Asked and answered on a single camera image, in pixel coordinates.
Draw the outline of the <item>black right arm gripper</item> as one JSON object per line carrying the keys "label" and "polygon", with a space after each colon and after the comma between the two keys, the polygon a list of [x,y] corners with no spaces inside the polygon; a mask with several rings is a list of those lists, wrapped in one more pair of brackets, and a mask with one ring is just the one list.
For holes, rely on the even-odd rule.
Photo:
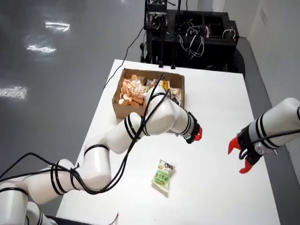
{"label": "black right arm gripper", "polygon": [[245,159],[245,166],[239,170],[239,173],[246,174],[252,169],[258,160],[265,154],[265,146],[260,142],[252,144],[249,136],[249,128],[243,128],[237,137],[233,138],[228,145],[228,155],[233,149],[240,150],[239,159]]}

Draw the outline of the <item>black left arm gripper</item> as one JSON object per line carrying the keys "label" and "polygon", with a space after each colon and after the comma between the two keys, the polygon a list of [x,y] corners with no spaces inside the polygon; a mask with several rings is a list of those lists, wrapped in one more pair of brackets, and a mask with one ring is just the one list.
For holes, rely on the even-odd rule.
{"label": "black left arm gripper", "polygon": [[197,119],[193,116],[191,112],[187,113],[188,115],[188,126],[184,132],[184,139],[188,144],[193,143],[194,141],[199,141],[202,138],[203,129],[197,122]]}

